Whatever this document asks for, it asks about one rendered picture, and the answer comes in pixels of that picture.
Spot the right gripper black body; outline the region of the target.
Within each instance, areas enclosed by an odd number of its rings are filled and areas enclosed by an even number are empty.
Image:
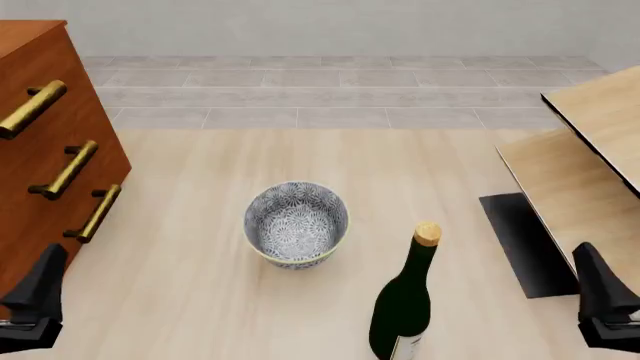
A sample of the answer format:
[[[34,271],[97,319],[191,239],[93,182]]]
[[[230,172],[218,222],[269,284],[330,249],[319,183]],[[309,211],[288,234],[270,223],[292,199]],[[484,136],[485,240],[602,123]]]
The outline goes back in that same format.
[[[588,347],[640,354],[640,325],[605,324],[596,318],[579,323]]]

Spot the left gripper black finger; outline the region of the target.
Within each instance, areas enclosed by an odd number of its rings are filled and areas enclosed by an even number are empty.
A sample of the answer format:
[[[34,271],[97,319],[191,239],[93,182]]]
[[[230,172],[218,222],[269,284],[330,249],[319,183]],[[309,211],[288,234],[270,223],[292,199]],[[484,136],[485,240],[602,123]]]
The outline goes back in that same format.
[[[0,299],[10,312],[8,320],[0,320],[0,327],[32,327],[45,319],[63,322],[61,293],[67,257],[62,245],[48,245],[27,275]]]

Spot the pale wooden wine rack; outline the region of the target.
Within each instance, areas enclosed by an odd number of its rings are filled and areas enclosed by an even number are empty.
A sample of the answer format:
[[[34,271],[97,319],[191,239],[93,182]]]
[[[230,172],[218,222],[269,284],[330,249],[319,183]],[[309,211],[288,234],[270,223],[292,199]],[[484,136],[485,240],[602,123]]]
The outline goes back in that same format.
[[[640,65],[541,98],[562,127],[497,146],[519,190],[480,200],[520,287],[576,294],[588,242],[640,295]]]

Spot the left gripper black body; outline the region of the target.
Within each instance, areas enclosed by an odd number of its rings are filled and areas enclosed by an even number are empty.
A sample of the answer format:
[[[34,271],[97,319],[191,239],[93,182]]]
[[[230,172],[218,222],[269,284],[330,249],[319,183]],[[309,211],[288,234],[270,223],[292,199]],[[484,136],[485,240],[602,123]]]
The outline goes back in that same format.
[[[62,328],[62,323],[52,318],[29,325],[0,322],[0,354],[50,349]]]

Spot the dark green wine bottle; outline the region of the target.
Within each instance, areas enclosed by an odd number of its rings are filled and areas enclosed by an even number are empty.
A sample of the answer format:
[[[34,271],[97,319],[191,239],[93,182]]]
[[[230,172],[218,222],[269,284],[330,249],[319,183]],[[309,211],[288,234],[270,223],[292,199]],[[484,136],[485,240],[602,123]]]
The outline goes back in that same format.
[[[438,224],[417,224],[401,272],[377,296],[368,337],[377,359],[413,360],[431,319],[426,283],[441,236]]]

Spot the blue patterned bowl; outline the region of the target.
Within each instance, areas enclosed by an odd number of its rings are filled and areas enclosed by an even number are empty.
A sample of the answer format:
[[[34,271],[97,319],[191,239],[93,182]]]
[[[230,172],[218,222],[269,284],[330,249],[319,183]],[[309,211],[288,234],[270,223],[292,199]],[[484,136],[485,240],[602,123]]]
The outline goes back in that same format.
[[[267,188],[245,210],[246,239],[261,257],[282,269],[302,270],[327,260],[344,239],[349,212],[330,188],[283,182]]]

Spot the red-brown wooden cabinet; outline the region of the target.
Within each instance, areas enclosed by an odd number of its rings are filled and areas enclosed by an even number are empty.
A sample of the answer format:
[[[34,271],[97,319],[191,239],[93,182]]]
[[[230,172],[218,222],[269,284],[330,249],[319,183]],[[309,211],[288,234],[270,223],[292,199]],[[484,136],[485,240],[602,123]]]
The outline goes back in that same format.
[[[0,297],[53,243],[75,257],[87,244],[62,236],[78,230],[100,198],[91,191],[122,185],[131,170],[62,20],[0,20],[0,121],[30,97],[29,87],[61,80],[67,92],[13,140],[0,139]],[[99,149],[58,200],[29,194],[69,163],[66,146]]]

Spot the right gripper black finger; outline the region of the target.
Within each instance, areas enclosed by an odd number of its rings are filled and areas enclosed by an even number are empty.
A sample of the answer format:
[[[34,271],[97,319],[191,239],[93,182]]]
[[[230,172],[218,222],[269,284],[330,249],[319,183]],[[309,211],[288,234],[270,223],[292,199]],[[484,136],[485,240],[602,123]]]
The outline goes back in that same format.
[[[637,323],[632,314],[640,311],[640,296],[614,274],[597,249],[590,242],[582,242],[572,255],[580,292],[578,321]]]

